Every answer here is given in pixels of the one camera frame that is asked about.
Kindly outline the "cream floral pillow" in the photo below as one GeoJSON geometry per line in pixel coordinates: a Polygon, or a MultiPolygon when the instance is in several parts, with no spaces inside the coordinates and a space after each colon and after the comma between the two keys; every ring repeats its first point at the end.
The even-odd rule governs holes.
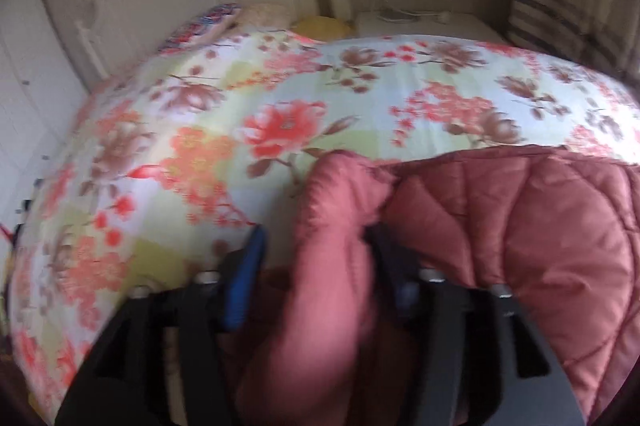
{"type": "Polygon", "coordinates": [[[279,4],[260,3],[244,7],[234,20],[242,32],[285,30],[292,26],[293,16],[279,4]]]}

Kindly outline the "yellow pillow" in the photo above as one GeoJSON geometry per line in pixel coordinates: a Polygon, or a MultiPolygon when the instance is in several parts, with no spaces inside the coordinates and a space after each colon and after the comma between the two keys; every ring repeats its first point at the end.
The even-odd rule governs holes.
{"type": "Polygon", "coordinates": [[[292,25],[291,30],[304,38],[319,42],[334,42],[352,36],[352,27],[348,23],[325,16],[301,19],[292,25]]]}

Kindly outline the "white wardrobe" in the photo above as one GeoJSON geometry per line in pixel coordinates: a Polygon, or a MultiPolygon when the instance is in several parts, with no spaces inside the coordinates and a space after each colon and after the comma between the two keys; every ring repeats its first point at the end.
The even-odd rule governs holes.
{"type": "Polygon", "coordinates": [[[43,0],[1,0],[1,222],[47,176],[87,90],[70,64],[43,0]]]}

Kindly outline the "white bedside table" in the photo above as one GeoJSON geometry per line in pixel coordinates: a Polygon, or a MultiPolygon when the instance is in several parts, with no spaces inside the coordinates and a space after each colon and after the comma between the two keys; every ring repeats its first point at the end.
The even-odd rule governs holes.
{"type": "Polygon", "coordinates": [[[506,44],[506,39],[482,20],[469,14],[458,14],[457,12],[448,14],[445,23],[441,23],[437,16],[422,17],[418,21],[389,22],[383,20],[375,12],[362,12],[356,18],[355,31],[362,38],[396,34],[425,34],[506,44]]]}

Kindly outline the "floral bed sheet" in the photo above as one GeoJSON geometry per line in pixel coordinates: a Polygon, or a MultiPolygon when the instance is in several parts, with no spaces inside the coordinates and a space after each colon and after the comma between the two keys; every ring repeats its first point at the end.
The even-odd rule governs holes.
{"type": "Polygon", "coordinates": [[[54,420],[130,287],[178,287],[255,225],[285,263],[324,153],[523,145],[636,163],[637,102],[573,62],[446,36],[254,32],[153,55],[78,112],[18,240],[9,324],[35,404],[54,420]]]}

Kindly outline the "pink quilted comforter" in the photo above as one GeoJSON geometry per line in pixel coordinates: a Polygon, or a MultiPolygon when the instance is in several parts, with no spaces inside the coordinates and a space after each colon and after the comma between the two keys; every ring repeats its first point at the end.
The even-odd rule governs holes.
{"type": "Polygon", "coordinates": [[[548,339],[589,424],[639,420],[639,170],[562,148],[494,147],[312,168],[288,270],[265,276],[234,347],[249,425],[389,425],[408,335],[374,295],[364,231],[384,225],[469,289],[509,287],[548,339]]]}

